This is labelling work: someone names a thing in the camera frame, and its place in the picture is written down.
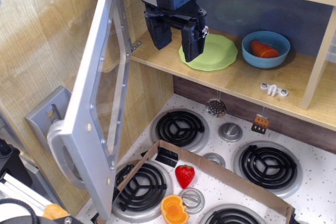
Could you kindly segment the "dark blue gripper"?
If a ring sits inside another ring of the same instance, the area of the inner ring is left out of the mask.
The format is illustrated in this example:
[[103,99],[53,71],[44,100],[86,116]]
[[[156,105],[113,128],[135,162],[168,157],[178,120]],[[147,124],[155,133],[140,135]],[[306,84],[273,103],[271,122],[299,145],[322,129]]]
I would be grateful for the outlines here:
[[186,62],[191,62],[204,51],[208,26],[205,25],[206,11],[199,7],[197,0],[141,0],[145,4],[145,21],[155,47],[163,49],[172,41],[170,24],[163,18],[175,15],[195,18],[199,28],[184,28],[182,48]]

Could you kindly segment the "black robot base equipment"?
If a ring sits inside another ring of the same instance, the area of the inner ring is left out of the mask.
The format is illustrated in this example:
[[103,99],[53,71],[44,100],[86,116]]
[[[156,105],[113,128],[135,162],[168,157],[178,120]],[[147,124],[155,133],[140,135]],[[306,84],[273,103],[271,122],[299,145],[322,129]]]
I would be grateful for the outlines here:
[[53,204],[32,189],[19,150],[1,139],[1,223],[79,223],[71,216],[49,220],[42,215]]

